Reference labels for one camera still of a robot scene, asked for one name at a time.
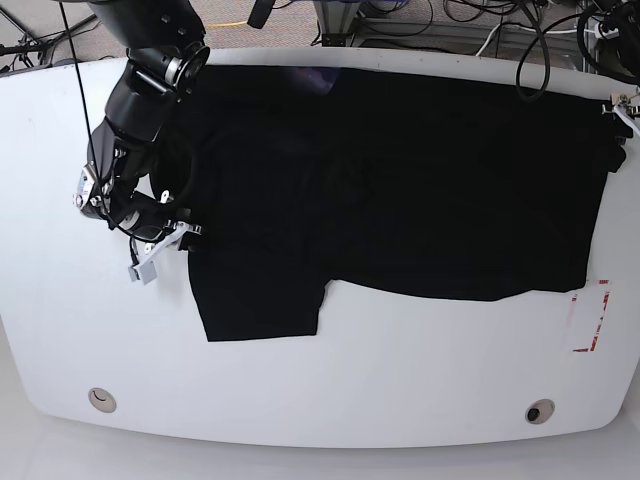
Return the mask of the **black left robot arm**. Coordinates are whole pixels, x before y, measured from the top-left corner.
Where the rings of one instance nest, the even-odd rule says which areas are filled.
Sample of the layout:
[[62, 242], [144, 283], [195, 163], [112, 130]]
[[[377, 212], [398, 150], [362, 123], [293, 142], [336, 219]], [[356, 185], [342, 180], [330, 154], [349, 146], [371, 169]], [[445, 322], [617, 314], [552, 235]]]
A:
[[[599, 63], [587, 48], [584, 34], [588, 21], [594, 16], [601, 17], [602, 24], [609, 30], [617, 31], [617, 36], [607, 39], [607, 42], [613, 42], [619, 63], [628, 71], [628, 74]], [[638, 1], [593, 1], [579, 15], [576, 35], [578, 49], [583, 59], [598, 74], [625, 84], [639, 85]]]

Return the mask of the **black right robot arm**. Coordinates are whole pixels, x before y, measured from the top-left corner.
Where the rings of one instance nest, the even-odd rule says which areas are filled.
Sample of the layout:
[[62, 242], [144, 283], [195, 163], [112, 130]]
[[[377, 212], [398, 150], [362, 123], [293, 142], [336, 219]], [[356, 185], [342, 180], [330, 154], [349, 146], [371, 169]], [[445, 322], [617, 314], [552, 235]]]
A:
[[205, 26], [188, 1], [91, 1], [89, 8], [125, 47], [124, 72], [91, 131], [74, 203], [132, 240], [158, 243], [176, 224], [175, 203], [137, 191], [176, 105], [206, 64]]

